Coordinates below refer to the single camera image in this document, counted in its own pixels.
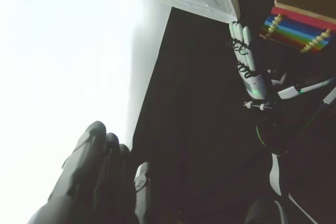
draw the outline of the rainbow colored wooden toy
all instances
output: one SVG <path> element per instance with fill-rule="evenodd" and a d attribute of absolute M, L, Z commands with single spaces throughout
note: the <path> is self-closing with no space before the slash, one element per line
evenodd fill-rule
<path fill-rule="evenodd" d="M 298 49 L 318 52 L 336 35 L 335 0 L 275 0 L 260 36 Z"/>

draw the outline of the black fabric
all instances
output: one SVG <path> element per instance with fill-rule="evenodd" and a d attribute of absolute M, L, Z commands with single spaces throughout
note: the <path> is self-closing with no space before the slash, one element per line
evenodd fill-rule
<path fill-rule="evenodd" d="M 308 75 L 335 66 L 334 41 L 318 55 L 258 37 L 274 0 L 239 0 L 255 55 L 267 68 Z M 261 145 L 248 95 L 225 47 L 228 25 L 172 9 L 133 138 L 132 155 L 149 161 L 152 206 L 193 223 L 243 223 L 258 198 L 275 197 L 271 157 Z M 302 123 L 320 91 L 284 103 L 285 129 Z M 297 223 L 309 223 L 290 210 Z"/>

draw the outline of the black surface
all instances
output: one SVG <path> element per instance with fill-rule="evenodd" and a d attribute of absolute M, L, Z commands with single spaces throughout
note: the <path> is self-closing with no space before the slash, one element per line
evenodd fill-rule
<path fill-rule="evenodd" d="M 274 0 L 239 4 L 240 22 L 251 28 L 254 52 L 265 67 L 292 73 L 300 68 L 305 75 L 335 66 L 334 43 L 317 56 L 258 38 Z M 227 24 L 172 9 L 132 150 L 139 163 L 151 162 L 152 205 L 161 214 L 179 210 L 193 223 L 243 223 L 253 201 L 275 197 L 268 177 L 271 158 L 243 107 L 248 96 L 225 47 L 229 38 Z M 296 127 L 321 96 L 313 92 L 286 103 L 286 127 Z M 290 211 L 296 215 L 296 209 Z"/>

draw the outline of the bright white background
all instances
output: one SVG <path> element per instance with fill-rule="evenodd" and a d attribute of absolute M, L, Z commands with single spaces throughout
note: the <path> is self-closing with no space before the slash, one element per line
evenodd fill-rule
<path fill-rule="evenodd" d="M 152 0 L 0 0 L 1 223 L 46 202 L 93 121 L 131 147 L 169 13 Z"/>

